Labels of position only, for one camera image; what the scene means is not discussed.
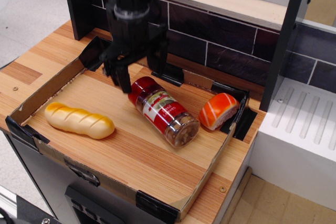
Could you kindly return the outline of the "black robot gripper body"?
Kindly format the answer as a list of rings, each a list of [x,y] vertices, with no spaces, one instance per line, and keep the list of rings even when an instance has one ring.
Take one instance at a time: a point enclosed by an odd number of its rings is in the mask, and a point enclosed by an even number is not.
[[[153,41],[167,38],[167,25],[149,23],[149,10],[129,12],[117,7],[115,0],[106,3],[107,20],[112,43],[100,56],[104,64],[104,73],[111,76],[113,62],[132,64],[147,57]]]

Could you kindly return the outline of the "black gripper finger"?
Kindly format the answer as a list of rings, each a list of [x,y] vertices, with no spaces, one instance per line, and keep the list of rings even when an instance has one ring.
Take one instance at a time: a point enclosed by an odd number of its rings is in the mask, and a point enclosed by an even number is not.
[[[132,92],[128,65],[113,62],[111,64],[111,77],[114,84],[119,86],[123,93]]]
[[[167,61],[168,39],[163,38],[153,41],[147,54],[148,67],[161,76],[164,73]]]

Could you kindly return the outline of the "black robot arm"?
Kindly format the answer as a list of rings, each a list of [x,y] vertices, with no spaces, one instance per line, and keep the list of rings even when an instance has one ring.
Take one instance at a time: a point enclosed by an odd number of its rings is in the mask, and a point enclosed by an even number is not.
[[[106,76],[131,93],[128,66],[146,57],[154,72],[163,74],[168,38],[167,26],[149,23],[150,4],[154,0],[109,0],[107,20],[112,43],[100,55]]]

